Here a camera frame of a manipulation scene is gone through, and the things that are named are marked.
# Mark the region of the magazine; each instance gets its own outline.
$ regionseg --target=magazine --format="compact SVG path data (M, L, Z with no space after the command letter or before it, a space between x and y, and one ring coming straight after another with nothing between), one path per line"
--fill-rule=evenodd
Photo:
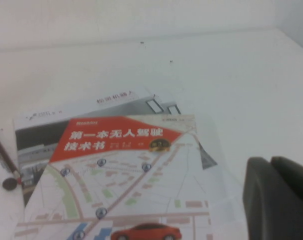
M213 240L242 209L196 132L193 115L70 120L12 238Z
M14 128L24 204L31 197L71 118L180 113L167 91L158 94L144 87L134 87L16 117ZM203 167L216 165L201 149Z

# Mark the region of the car illustration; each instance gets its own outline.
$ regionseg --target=car illustration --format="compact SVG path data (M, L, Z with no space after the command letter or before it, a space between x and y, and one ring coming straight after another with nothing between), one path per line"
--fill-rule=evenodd
M144 223L129 229L116 231L110 240L180 240L179 228L161 223Z

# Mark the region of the map illustration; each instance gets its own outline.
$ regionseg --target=map illustration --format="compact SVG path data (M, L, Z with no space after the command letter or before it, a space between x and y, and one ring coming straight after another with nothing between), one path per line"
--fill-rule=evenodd
M194 116L76 118L12 239L213 240L207 199Z

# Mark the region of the white surface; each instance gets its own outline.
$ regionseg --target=white surface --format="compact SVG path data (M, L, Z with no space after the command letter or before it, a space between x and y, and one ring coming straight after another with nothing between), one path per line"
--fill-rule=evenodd
M0 49L272 26L273 0L0 0Z
M204 148L241 182L250 156L303 164L303 49L277 29L0 53L0 136L15 156L14 115L137 84L194 110ZM223 154L206 148L208 115ZM0 187L0 216L22 209Z
M291 11L280 23L279 27L303 47L303 0L293 4Z

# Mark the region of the black object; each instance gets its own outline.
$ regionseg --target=black object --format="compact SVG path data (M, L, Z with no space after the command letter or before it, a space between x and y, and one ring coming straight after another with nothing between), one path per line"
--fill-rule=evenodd
M303 240L303 166L250 158L242 199L250 240Z

